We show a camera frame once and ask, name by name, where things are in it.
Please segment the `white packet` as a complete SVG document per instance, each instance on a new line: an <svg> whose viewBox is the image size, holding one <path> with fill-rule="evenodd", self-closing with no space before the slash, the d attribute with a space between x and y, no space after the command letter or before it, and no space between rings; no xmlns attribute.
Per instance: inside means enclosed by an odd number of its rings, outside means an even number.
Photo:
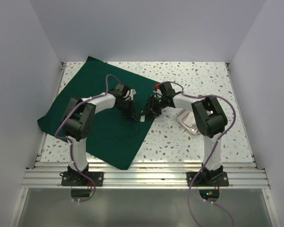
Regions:
<svg viewBox="0 0 284 227"><path fill-rule="evenodd" d="M141 115L140 122L145 122L145 115Z"/></svg>

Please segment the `dark green surgical cloth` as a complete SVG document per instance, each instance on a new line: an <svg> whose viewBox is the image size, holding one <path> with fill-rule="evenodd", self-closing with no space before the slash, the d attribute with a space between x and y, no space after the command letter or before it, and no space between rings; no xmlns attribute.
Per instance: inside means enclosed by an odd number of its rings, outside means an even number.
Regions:
<svg viewBox="0 0 284 227"><path fill-rule="evenodd" d="M43 132L54 136L70 99L104 92L108 74L136 90L135 110L140 114L152 88L164 80L159 68L157 62L103 62L93 57L88 57L85 62L68 62L61 91L37 124ZM142 146L150 144L155 121L154 118L146 118L144 122L126 119L116 108L101 111L95 115L86 141L86 152L118 169L127 170Z"/></svg>

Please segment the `stainless steel tray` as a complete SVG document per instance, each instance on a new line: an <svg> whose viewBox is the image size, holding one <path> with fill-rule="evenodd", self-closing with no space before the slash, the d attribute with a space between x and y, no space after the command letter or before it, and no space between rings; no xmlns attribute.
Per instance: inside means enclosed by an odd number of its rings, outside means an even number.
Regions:
<svg viewBox="0 0 284 227"><path fill-rule="evenodd" d="M200 134L193 112L182 109L176 114L176 121L183 128L184 132L188 132L192 135Z"/></svg>

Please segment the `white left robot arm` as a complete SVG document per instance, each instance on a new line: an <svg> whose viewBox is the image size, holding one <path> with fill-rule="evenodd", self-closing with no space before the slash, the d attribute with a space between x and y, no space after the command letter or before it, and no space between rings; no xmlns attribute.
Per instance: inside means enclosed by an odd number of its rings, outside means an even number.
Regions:
<svg viewBox="0 0 284 227"><path fill-rule="evenodd" d="M95 114L116 108L124 118L137 121L135 94L134 89L118 83L114 89L106 90L97 96L70 99L55 135L62 130L70 144L68 172L74 172L72 180L77 185L85 185L89 180L89 174L86 172L86 140L91 132Z"/></svg>

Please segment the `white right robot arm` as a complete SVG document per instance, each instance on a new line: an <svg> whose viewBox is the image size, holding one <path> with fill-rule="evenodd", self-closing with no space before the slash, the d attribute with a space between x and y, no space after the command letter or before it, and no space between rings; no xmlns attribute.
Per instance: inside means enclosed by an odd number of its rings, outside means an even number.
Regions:
<svg viewBox="0 0 284 227"><path fill-rule="evenodd" d="M176 92L171 82L156 85L154 92L149 96L142 116L156 118L166 107L193 112L197 129L204 137L201 179L205 185L213 185L223 172L219 140L226 132L228 119L218 99L224 98L216 95L192 96L185 94L183 90Z"/></svg>

